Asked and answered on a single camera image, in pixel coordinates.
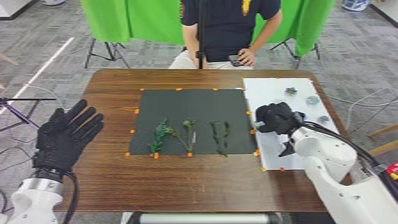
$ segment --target white board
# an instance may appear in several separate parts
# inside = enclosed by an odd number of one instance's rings
[[[248,103],[248,109],[252,111],[252,121],[255,122],[255,110],[261,106],[285,102],[291,110],[305,113],[305,120],[316,122],[321,116],[326,116],[330,121],[321,124],[325,128],[337,132],[337,128],[332,122],[332,118],[325,109],[323,102],[316,105],[305,103],[309,96],[317,96],[316,89],[312,86],[312,81],[305,78],[245,78],[245,98]],[[285,88],[296,89],[296,94],[285,94]],[[259,147],[259,156],[261,164],[266,170],[300,170],[301,159],[296,154],[278,157],[278,154],[284,150],[282,143],[287,141],[287,136],[277,136],[275,132],[271,133],[255,133],[257,147]]]

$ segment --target black shirt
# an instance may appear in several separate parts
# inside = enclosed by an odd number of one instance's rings
[[[181,23],[198,21],[198,1],[181,0]],[[255,14],[268,20],[280,9],[280,0],[205,0],[204,52],[207,62],[227,61],[241,48],[248,48],[255,27]]]

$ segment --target gray carpet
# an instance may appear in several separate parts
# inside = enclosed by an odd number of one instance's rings
[[[0,21],[0,52],[19,63],[14,66],[0,61],[0,83],[6,87],[0,90],[0,94],[5,97],[14,96],[69,37],[74,37],[74,41],[33,82],[33,86],[54,92],[62,101],[42,104],[33,115],[38,124],[46,121],[60,103],[67,108],[79,99],[95,70],[124,66],[120,61],[108,62],[92,58],[90,68],[83,69],[90,31],[78,0],[69,0],[58,7],[46,7],[35,3],[14,21]],[[310,53],[301,60],[300,69],[314,73],[326,94],[346,101],[356,101],[369,93],[388,88],[394,89],[394,93],[388,90],[381,91],[362,103],[374,105],[388,102],[398,94],[398,29],[371,9],[362,13],[348,13],[335,5],[317,44],[321,61]],[[285,49],[280,47],[275,51],[268,51],[271,46],[273,44],[268,44],[259,51],[255,69],[293,69],[293,59]],[[166,68],[181,51],[181,46],[141,40],[131,40],[126,47],[122,54],[133,68]],[[97,44],[95,52],[104,53],[101,44]],[[22,97],[51,97],[51,94],[28,88]],[[330,101],[344,122],[349,104],[333,99]],[[14,106],[26,112],[24,104],[15,103]],[[353,107],[349,131],[356,129],[378,110],[380,107]],[[349,133],[355,143],[365,149],[372,149],[398,139],[396,132],[374,140],[365,137],[365,133],[398,124],[396,114],[398,103]],[[0,115],[0,127],[14,121],[5,112]],[[26,126],[12,129],[12,133],[0,133],[0,151],[19,145],[31,155],[33,137],[31,128]],[[390,164],[398,159],[398,152],[381,155],[380,159]],[[17,149],[6,151],[0,156],[0,170],[24,160],[26,156]],[[0,189],[5,190],[6,195],[30,173],[28,162],[0,172]],[[78,214],[74,223],[117,223],[118,216],[115,213],[83,213]]]

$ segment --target khaki pants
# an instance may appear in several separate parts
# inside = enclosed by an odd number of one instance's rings
[[[250,66],[234,67],[229,61],[209,62],[207,63],[207,68],[209,69],[237,69],[237,70],[250,70],[252,69]],[[181,54],[177,55],[168,69],[195,69],[195,63],[189,59],[188,51],[182,51]]]

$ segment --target green backdrop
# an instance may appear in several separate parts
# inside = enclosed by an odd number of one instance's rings
[[[332,5],[333,0],[282,0],[282,24],[268,43],[293,38],[296,56],[312,50]],[[81,0],[81,6],[97,40],[129,42],[140,38],[182,44],[179,0]],[[257,16],[253,38],[262,24]]]

